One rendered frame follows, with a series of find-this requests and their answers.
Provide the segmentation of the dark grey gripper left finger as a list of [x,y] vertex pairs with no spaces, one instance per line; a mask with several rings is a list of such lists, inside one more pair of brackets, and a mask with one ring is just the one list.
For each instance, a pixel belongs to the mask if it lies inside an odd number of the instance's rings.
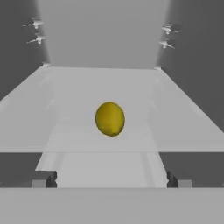
[[0,182],[0,187],[56,187],[57,172],[56,171],[35,171],[29,177],[19,181]]

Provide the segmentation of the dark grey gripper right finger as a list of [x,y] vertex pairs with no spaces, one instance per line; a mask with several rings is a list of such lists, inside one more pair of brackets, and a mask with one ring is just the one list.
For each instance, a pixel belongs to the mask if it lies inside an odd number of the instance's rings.
[[224,188],[224,183],[217,183],[213,181],[197,180],[187,174],[179,173],[174,175],[171,171],[166,173],[168,187],[173,188]]

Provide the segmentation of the small white shelf peg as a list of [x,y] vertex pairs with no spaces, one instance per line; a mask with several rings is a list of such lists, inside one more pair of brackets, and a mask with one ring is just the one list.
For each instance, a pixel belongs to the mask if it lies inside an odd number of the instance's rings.
[[159,44],[163,46],[163,49],[165,49],[165,48],[167,48],[167,47],[170,47],[170,48],[175,49],[175,47],[174,47],[173,45],[169,45],[169,44],[168,44],[168,41],[167,41],[167,40],[159,41]]
[[35,29],[38,29],[43,22],[39,18],[28,17],[23,23],[22,26],[33,26]]
[[32,39],[27,41],[27,44],[37,42],[40,45],[42,43],[42,41],[45,40],[45,39],[46,39],[45,36],[39,35],[38,33],[36,33]]
[[175,26],[175,24],[164,25],[164,26],[162,27],[162,29],[165,31],[165,33],[166,33],[167,35],[169,35],[171,32],[179,33],[179,31],[176,30],[176,26]]

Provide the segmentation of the grey fridge interior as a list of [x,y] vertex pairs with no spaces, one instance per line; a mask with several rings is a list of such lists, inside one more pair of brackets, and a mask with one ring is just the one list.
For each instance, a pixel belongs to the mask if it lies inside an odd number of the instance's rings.
[[[0,0],[0,101],[47,67],[165,73],[224,132],[224,0]],[[29,177],[44,153],[0,152],[0,182]],[[224,151],[147,153],[165,173],[224,183]]]

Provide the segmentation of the yellow lemon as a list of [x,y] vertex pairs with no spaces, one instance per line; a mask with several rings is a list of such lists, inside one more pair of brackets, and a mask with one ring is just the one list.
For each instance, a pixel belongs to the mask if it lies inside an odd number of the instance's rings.
[[104,102],[94,116],[98,130],[109,137],[118,136],[123,130],[125,116],[123,109],[115,102]]

